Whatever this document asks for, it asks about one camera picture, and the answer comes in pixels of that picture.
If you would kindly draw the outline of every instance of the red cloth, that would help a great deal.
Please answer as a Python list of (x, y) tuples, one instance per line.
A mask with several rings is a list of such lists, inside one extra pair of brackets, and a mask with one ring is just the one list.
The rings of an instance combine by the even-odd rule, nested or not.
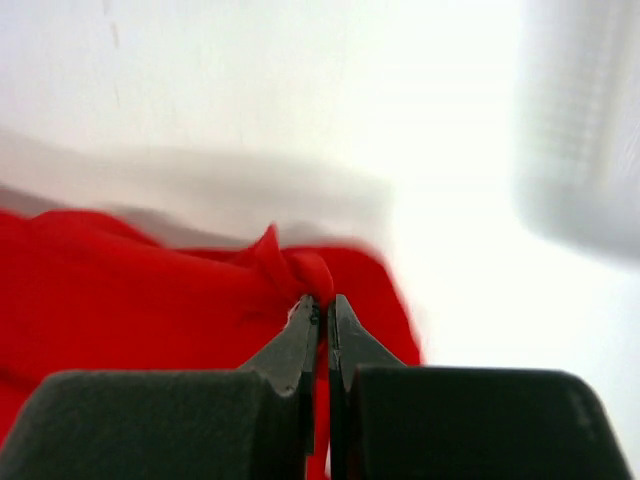
[[(357, 248), (169, 249), (108, 215), (0, 211), (0, 441), (42, 379), (68, 369), (236, 368), (282, 330), (303, 294), (347, 295), (402, 361), (420, 354), (382, 264)], [(329, 439), (326, 343), (317, 385), (317, 452)]]

